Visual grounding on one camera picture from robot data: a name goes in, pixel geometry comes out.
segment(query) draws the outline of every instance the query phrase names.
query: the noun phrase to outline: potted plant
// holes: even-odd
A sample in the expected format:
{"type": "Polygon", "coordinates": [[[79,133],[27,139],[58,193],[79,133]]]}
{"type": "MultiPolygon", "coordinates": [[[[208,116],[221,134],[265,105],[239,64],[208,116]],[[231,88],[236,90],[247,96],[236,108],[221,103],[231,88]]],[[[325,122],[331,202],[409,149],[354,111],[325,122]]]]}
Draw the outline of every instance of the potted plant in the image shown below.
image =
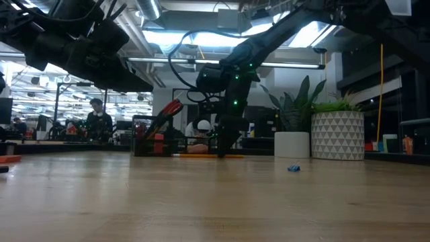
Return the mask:
{"type": "Polygon", "coordinates": [[[357,161],[364,158],[364,114],[351,104],[347,92],[335,102],[314,104],[312,156],[319,159],[357,161]]]}
{"type": "Polygon", "coordinates": [[[321,81],[312,95],[309,95],[310,81],[306,76],[296,98],[284,92],[279,99],[261,86],[270,97],[273,105],[280,111],[284,132],[275,133],[275,156],[286,158],[309,158],[310,155],[310,117],[312,104],[323,90],[325,81],[321,81]]]}

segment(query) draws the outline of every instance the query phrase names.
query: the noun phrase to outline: wooden table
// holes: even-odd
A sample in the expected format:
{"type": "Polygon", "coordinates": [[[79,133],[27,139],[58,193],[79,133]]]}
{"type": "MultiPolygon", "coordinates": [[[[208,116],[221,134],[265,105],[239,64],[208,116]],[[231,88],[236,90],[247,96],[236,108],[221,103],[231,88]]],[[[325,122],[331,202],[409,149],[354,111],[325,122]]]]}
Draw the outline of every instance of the wooden table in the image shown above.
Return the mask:
{"type": "Polygon", "coordinates": [[[273,157],[24,156],[0,241],[429,241],[430,168],[273,157]]]}

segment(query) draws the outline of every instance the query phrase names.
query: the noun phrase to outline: person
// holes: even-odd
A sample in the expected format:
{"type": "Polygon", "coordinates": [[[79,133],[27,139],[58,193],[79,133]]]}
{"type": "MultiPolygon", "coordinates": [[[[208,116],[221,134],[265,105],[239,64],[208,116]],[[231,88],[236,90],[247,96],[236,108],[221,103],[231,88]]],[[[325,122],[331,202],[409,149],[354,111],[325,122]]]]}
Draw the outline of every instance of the person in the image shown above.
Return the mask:
{"type": "Polygon", "coordinates": [[[209,121],[203,118],[196,118],[185,128],[186,137],[204,137],[211,129],[209,121]]]}
{"type": "Polygon", "coordinates": [[[108,134],[112,131],[112,118],[103,112],[103,102],[100,99],[93,98],[89,103],[94,111],[87,117],[88,137],[93,140],[107,141],[108,134]]]}
{"type": "Polygon", "coordinates": [[[22,122],[21,118],[18,117],[14,118],[13,121],[15,122],[13,126],[18,131],[18,133],[25,136],[27,132],[27,124],[25,122],[22,122]]]}
{"type": "Polygon", "coordinates": [[[209,121],[203,118],[197,118],[190,122],[185,128],[186,137],[199,137],[188,139],[188,153],[207,153],[209,150],[208,139],[204,138],[210,132],[211,126],[209,121]]]}

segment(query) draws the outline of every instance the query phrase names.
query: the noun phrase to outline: black shirt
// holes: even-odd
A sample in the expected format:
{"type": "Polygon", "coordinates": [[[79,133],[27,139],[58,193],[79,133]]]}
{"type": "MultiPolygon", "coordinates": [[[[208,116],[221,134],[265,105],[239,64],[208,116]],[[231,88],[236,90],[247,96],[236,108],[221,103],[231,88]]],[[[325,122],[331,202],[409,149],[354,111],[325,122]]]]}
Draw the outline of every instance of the black shirt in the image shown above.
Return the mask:
{"type": "Polygon", "coordinates": [[[87,117],[87,123],[89,132],[97,132],[97,130],[112,131],[112,118],[106,113],[98,116],[94,115],[94,112],[90,112],[87,117]]]}
{"type": "Polygon", "coordinates": [[[26,132],[27,132],[27,124],[26,123],[22,122],[19,124],[14,124],[14,126],[20,134],[26,135],[26,132]]]}

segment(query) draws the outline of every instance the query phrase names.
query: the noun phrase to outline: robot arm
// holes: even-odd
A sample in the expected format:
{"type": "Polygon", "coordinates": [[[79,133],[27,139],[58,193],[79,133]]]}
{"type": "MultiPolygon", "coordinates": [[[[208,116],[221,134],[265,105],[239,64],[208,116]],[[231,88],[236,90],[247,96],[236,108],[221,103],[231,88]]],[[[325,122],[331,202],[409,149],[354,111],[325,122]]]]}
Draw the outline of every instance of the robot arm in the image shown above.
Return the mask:
{"type": "Polygon", "coordinates": [[[104,18],[103,0],[58,0],[48,15],[12,2],[22,10],[0,0],[0,41],[23,52],[27,65],[43,71],[52,63],[103,89],[153,90],[118,56],[129,37],[114,23],[120,11],[104,18]]]}
{"type": "Polygon", "coordinates": [[[418,30],[392,16],[385,0],[305,0],[268,31],[248,38],[219,65],[206,64],[196,80],[203,92],[225,91],[220,102],[200,104],[205,113],[218,114],[218,155],[223,156],[248,129],[242,118],[255,69],[287,39],[312,21],[344,26],[387,45],[406,62],[430,75],[430,43],[418,30]]]}

